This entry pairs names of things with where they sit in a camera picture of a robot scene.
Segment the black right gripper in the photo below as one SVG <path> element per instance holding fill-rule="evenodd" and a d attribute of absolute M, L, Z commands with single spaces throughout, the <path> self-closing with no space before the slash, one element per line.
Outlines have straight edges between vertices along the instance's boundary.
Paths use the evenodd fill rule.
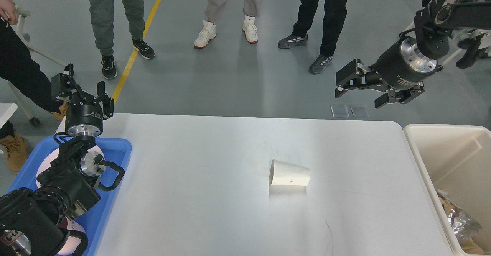
<path fill-rule="evenodd" d="M 375 99 L 374 107 L 379 109 L 396 102 L 405 105 L 423 94 L 425 90 L 422 81 L 434 75 L 437 66 L 437 60 L 426 57 L 419 50 L 415 38 L 404 36 L 370 67 L 365 66 L 360 59 L 354 59 L 337 71 L 335 98 L 355 89 L 384 92 L 385 81 L 389 87 Z"/>

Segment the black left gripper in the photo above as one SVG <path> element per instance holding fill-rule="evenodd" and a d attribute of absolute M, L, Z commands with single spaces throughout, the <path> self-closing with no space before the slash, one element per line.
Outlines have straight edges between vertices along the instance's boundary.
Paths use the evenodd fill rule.
<path fill-rule="evenodd" d="M 86 96 L 73 78 L 74 74 L 74 64 L 67 64 L 62 73 L 51 78 L 51 98 L 70 102 L 65 121 L 65 132 L 69 136 L 97 137 L 103 132 L 103 120 L 114 115 L 114 99 L 105 91 L 105 81 L 100 81 L 96 85 L 96 104 L 86 105 Z"/>

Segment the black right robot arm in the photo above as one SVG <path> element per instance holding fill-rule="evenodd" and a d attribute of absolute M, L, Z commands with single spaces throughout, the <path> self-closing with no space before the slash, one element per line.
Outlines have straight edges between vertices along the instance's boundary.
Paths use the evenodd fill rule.
<path fill-rule="evenodd" d="M 382 92 L 375 108 L 389 103 L 407 104 L 424 92 L 424 79 L 441 71 L 438 60 L 449 52 L 449 43 L 464 52 L 456 62 L 460 69 L 490 57 L 490 0 L 422 0 L 414 21 L 399 39 L 365 66 L 354 59 L 336 73 L 335 97 L 349 90 Z"/>

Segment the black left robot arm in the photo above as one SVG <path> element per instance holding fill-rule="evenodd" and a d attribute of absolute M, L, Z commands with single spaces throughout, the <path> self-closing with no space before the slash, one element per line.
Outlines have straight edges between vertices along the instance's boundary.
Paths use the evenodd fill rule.
<path fill-rule="evenodd" d="M 56 256 L 79 244 L 71 254 L 81 256 L 88 248 L 85 233 L 61 227 L 88 212 L 101 197 L 100 189 L 116 189 L 125 175 L 123 167 L 91 148 L 103 132 L 103 121 L 114 114 L 114 99 L 97 83 L 97 95 L 82 90 L 74 79 L 73 65 L 51 79 L 51 95 L 67 101 L 65 129 L 60 132 L 58 156 L 37 177 L 40 188 L 19 188 L 1 197 L 1 255 Z"/>

